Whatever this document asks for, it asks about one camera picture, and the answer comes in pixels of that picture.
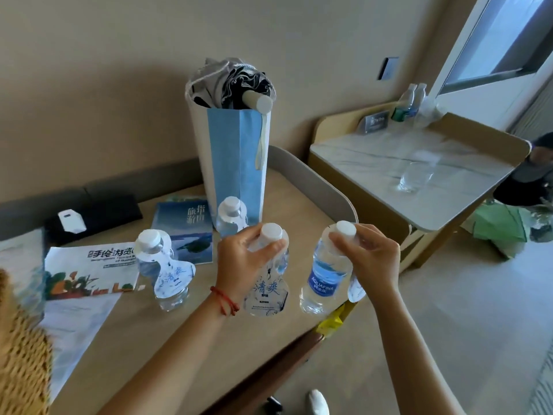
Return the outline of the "person's left hand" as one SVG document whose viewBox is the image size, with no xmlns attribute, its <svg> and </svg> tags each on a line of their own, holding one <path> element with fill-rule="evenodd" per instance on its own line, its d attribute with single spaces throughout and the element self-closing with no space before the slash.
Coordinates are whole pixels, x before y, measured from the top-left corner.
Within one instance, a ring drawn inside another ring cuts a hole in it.
<svg viewBox="0 0 553 415">
<path fill-rule="evenodd" d="M 261 229 L 261 224 L 247 227 L 223 238 L 218 244 L 215 287 L 238 305 L 242 304 L 258 276 L 258 272 L 252 270 L 248 247 L 260 235 Z"/>
</svg>

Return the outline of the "person's right hand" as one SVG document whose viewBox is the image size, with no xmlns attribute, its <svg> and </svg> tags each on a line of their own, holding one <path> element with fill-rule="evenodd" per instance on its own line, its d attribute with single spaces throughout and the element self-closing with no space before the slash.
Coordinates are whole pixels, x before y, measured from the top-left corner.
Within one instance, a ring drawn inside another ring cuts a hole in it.
<svg viewBox="0 0 553 415">
<path fill-rule="evenodd" d="M 400 246 L 375 225 L 356 223 L 353 273 L 375 311 L 382 312 L 401 299 L 398 287 Z"/>
</svg>

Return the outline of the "blue label water bottle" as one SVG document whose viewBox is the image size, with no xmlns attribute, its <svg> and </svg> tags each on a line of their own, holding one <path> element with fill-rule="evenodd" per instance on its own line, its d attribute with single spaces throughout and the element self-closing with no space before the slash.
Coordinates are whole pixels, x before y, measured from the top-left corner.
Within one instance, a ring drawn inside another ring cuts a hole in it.
<svg viewBox="0 0 553 415">
<path fill-rule="evenodd" d="M 417 84 L 414 90 L 413 102 L 406 116 L 407 119 L 414 118 L 418 114 L 418 111 L 420 110 L 426 98 L 427 98 L 427 84 L 426 83 Z"/>
<path fill-rule="evenodd" d="M 334 297 L 340 285 L 353 271 L 350 259 L 339 251 L 329 234 L 337 232 L 355 243 L 357 229 L 348 221 L 334 223 L 323 231 L 314 250 L 313 265 L 306 284 L 300 292 L 300 307 L 303 312 L 326 315 L 334 308 Z"/>
</svg>

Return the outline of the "water bottle with white tag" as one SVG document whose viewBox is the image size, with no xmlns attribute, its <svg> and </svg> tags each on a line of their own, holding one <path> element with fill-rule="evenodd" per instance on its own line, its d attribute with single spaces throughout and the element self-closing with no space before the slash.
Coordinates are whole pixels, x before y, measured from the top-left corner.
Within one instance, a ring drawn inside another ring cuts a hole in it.
<svg viewBox="0 0 553 415">
<path fill-rule="evenodd" d="M 248 247 L 255 252 L 280 239 L 286 241 L 285 248 L 258 271 L 254 286 L 245 297 L 244 310 L 254 316 L 272 316 L 285 307 L 289 287 L 283 275 L 289 263 L 289 237 L 280 225 L 265 223 L 260 235 Z"/>
<path fill-rule="evenodd" d="M 187 261 L 171 257 L 171 239 L 161 230 L 154 229 L 159 237 L 159 251 L 153 260 L 160 265 L 160 272 L 154 284 L 154 295 L 159 307 L 170 312 L 184 304 L 188 297 L 189 284 L 196 274 L 196 266 Z"/>
<path fill-rule="evenodd" d="M 235 196 L 228 196 L 218 206 L 215 228 L 221 238 L 233 236 L 248 227 L 245 203 Z"/>
</svg>

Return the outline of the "person's right forearm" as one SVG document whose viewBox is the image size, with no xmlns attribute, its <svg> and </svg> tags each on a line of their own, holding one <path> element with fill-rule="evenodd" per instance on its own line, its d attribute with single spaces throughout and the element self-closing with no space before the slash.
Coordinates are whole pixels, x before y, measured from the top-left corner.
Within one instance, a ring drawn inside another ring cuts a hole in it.
<svg viewBox="0 0 553 415">
<path fill-rule="evenodd" d="M 467 415 L 397 286 L 369 288 L 400 415 Z"/>
</svg>

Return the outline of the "person's left forearm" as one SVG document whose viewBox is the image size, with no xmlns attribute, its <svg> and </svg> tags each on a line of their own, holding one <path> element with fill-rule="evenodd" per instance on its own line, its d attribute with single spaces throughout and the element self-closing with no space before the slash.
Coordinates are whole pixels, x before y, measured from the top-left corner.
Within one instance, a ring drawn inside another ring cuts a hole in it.
<svg viewBox="0 0 553 415">
<path fill-rule="evenodd" d="M 219 332 L 239 305 L 215 286 L 96 415 L 176 415 Z"/>
</svg>

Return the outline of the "wooden desk with raised rim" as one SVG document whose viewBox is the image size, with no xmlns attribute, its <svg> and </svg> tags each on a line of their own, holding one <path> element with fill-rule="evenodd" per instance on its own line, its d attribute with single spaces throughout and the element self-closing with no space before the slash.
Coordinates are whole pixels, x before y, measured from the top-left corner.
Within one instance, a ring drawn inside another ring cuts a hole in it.
<svg viewBox="0 0 553 415">
<path fill-rule="evenodd" d="M 314 330 L 321 317 L 300 309 L 300 291 L 323 230 L 357 215 L 344 195 L 291 153 L 270 146 L 268 159 L 263 221 L 279 224 L 290 238 L 284 310 L 267 317 L 241 310 L 231 317 L 179 415 L 254 414 L 322 342 Z M 49 415 L 95 415 L 206 298 L 215 277 L 215 263 L 200 265 L 188 299 L 171 312 L 160 309 L 140 277 L 145 288 L 120 296 Z"/>
</svg>

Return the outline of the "yellow packet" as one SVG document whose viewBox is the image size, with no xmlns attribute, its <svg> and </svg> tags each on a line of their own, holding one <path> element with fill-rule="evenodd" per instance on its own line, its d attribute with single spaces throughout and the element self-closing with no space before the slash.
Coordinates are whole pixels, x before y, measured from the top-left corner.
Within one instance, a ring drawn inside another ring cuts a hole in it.
<svg viewBox="0 0 553 415">
<path fill-rule="evenodd" d="M 340 307 L 330 313 L 326 319 L 316 327 L 316 333 L 324 338 L 332 336 L 344 323 L 350 312 L 355 308 L 356 303 L 345 301 Z"/>
</svg>

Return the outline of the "blue landscape booklet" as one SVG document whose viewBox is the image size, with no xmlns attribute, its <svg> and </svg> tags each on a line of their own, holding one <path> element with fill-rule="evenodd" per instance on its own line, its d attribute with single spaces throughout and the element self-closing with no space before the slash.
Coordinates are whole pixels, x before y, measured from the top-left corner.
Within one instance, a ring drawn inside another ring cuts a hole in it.
<svg viewBox="0 0 553 415">
<path fill-rule="evenodd" d="M 169 235 L 175 259 L 194 265 L 212 263 L 213 223 L 204 196 L 157 203 L 151 228 Z"/>
</svg>

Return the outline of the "blue and white paper bag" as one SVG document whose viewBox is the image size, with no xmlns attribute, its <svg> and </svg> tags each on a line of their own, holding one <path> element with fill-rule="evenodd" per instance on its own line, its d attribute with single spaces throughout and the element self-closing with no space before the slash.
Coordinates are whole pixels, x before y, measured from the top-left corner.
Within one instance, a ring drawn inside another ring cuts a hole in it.
<svg viewBox="0 0 553 415">
<path fill-rule="evenodd" d="M 194 81 L 185 86 L 204 189 L 213 220 L 229 196 L 245 204 L 247 223 L 261 222 L 266 187 L 272 100 L 247 90 L 242 98 L 253 109 L 209 108 L 205 92 L 194 92 Z"/>
</svg>

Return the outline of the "clear drinking glass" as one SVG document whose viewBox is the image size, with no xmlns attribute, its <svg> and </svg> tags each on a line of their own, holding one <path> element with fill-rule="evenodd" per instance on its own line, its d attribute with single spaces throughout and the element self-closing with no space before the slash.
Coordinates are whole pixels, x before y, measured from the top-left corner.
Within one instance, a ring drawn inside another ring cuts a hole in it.
<svg viewBox="0 0 553 415">
<path fill-rule="evenodd" d="M 397 189 L 415 193 L 424 188 L 434 174 L 435 166 L 425 161 L 412 161 L 401 175 Z"/>
</svg>

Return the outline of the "clear water bottle white cap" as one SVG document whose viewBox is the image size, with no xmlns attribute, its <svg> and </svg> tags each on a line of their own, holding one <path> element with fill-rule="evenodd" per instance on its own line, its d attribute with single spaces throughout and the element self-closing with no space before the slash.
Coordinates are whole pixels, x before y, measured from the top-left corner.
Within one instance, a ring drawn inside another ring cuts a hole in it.
<svg viewBox="0 0 553 415">
<path fill-rule="evenodd" d="M 164 238 L 167 237 L 163 231 L 157 229 L 143 230 L 135 240 L 134 254 L 136 257 L 140 275 L 147 278 L 152 287 L 161 272 L 160 263 L 154 259 L 154 255 L 164 253 Z"/>
</svg>

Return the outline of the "small acrylic sign stand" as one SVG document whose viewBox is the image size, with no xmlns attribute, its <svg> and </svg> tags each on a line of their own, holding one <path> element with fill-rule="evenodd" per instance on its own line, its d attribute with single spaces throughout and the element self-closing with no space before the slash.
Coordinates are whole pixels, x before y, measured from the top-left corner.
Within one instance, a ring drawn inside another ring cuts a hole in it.
<svg viewBox="0 0 553 415">
<path fill-rule="evenodd" d="M 378 132 L 386 129 L 388 127 L 388 122 L 389 111 L 372 113 L 360 120 L 357 132 L 363 135 Z"/>
</svg>

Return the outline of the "marble top side table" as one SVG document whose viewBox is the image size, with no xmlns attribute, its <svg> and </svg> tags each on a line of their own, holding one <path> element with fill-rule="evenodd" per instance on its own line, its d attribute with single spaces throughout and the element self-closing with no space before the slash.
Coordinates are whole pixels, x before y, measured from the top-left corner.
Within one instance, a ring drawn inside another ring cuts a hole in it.
<svg viewBox="0 0 553 415">
<path fill-rule="evenodd" d="M 491 197 L 527 157 L 530 143 L 450 112 L 425 128 L 391 122 L 375 133 L 357 133 L 363 117 L 393 106 L 319 119 L 308 165 L 349 199 L 359 222 L 377 226 L 400 244 L 403 272 L 420 268 Z M 432 163 L 434 174 L 418 192 L 399 191 L 412 161 Z"/>
</svg>

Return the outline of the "green label water bottle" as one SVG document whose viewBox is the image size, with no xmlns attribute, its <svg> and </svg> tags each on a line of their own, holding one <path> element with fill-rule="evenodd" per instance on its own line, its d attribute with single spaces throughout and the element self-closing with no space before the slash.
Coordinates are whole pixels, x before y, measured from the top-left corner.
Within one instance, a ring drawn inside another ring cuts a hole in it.
<svg viewBox="0 0 553 415">
<path fill-rule="evenodd" d="M 404 93 L 400 96 L 391 114 L 391 120 L 393 122 L 405 121 L 414 104 L 414 97 L 417 86 L 417 84 L 411 83 L 407 90 L 405 90 Z"/>
</svg>

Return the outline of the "green bag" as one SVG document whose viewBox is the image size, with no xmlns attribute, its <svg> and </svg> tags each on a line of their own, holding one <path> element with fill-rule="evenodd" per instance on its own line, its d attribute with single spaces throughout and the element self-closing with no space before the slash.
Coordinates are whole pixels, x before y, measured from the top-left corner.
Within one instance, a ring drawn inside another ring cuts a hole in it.
<svg viewBox="0 0 553 415">
<path fill-rule="evenodd" d="M 513 259 L 530 240 L 530 217 L 528 209 L 488 200 L 476 208 L 462 228 L 476 239 L 491 242 L 505 258 Z"/>
</svg>

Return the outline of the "crumpled clear plastic bag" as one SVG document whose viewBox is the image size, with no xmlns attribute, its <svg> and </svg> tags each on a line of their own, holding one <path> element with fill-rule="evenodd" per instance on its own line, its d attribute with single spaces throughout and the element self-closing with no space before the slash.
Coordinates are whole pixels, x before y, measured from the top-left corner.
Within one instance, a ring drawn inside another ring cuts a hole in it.
<svg viewBox="0 0 553 415">
<path fill-rule="evenodd" d="M 426 97 L 414 117 L 413 126 L 425 128 L 443 118 L 446 113 L 447 110 L 436 101 L 436 98 Z"/>
</svg>

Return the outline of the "white shoe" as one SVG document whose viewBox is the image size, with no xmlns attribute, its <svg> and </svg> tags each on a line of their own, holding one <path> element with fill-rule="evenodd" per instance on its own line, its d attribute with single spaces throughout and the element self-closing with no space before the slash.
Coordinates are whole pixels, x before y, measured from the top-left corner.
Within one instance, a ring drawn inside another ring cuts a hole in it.
<svg viewBox="0 0 553 415">
<path fill-rule="evenodd" d="M 307 415 L 329 415 L 329 406 L 323 394 L 317 390 L 310 390 L 306 394 Z"/>
</svg>

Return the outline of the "folded black white umbrella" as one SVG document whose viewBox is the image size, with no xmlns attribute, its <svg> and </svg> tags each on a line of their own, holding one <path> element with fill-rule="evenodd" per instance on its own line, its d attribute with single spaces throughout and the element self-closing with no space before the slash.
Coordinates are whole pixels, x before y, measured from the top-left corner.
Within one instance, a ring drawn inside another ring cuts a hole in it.
<svg viewBox="0 0 553 415">
<path fill-rule="evenodd" d="M 237 57 L 205 59 L 185 86 L 188 100 L 206 108 L 255 110 L 269 114 L 276 90 L 265 73 Z"/>
</svg>

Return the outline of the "folded illustrated map brochure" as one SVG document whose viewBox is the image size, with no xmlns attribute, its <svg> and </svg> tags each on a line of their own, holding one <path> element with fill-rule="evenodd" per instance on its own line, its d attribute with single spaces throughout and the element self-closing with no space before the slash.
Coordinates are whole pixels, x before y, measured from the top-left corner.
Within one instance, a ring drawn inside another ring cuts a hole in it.
<svg viewBox="0 0 553 415">
<path fill-rule="evenodd" d="M 46 300 L 131 292 L 139 271 L 133 242 L 52 247 L 45 258 Z"/>
</svg>

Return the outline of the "small white packet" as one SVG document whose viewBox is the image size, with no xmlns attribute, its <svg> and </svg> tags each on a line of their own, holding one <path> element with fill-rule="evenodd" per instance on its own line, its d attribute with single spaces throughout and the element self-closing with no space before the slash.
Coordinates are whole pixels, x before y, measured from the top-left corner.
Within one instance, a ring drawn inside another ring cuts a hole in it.
<svg viewBox="0 0 553 415">
<path fill-rule="evenodd" d="M 73 209 L 58 212 L 58 217 L 64 231 L 72 234 L 80 234 L 87 231 L 84 218 Z"/>
</svg>

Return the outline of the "white paper sheet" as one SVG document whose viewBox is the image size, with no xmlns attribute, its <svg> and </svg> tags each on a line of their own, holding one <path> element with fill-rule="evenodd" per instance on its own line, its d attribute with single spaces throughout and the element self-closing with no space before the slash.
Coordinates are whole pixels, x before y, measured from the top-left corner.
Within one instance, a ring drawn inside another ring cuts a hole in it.
<svg viewBox="0 0 553 415">
<path fill-rule="evenodd" d="M 122 293 L 49 300 L 39 327 L 52 343 L 50 403 L 53 403 Z"/>
</svg>

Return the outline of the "pale printed map sheet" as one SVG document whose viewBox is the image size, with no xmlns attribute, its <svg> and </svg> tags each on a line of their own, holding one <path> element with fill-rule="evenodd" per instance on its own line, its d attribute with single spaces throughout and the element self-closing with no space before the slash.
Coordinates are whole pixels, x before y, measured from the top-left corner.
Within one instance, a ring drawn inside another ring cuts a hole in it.
<svg viewBox="0 0 553 415">
<path fill-rule="evenodd" d="M 45 256 L 43 229 L 0 241 L 0 268 L 8 272 L 16 300 L 34 325 L 45 312 Z"/>
</svg>

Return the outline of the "white framed window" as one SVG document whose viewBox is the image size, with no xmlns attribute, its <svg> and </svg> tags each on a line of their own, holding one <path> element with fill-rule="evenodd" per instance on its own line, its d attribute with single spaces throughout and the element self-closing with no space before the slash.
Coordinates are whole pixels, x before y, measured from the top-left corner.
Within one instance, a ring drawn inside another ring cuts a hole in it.
<svg viewBox="0 0 553 415">
<path fill-rule="evenodd" d="M 487 0 L 436 97 L 516 97 L 553 61 L 553 0 Z"/>
</svg>

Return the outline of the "woven straw bag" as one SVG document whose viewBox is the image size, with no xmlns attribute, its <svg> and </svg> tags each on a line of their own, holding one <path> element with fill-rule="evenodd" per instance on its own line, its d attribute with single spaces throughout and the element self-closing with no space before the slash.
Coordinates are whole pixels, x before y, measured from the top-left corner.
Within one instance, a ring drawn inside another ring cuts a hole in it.
<svg viewBox="0 0 553 415">
<path fill-rule="evenodd" d="M 0 415 L 50 415 L 52 344 L 0 269 Z"/>
</svg>

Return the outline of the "dark wall switch panel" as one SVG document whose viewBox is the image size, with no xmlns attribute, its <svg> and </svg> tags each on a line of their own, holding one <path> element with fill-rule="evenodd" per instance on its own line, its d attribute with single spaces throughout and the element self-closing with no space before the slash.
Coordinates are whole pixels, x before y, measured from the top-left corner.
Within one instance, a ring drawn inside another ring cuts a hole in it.
<svg viewBox="0 0 553 415">
<path fill-rule="evenodd" d="M 399 62 L 399 57 L 386 57 L 378 75 L 378 81 L 387 81 L 392 79 Z"/>
</svg>

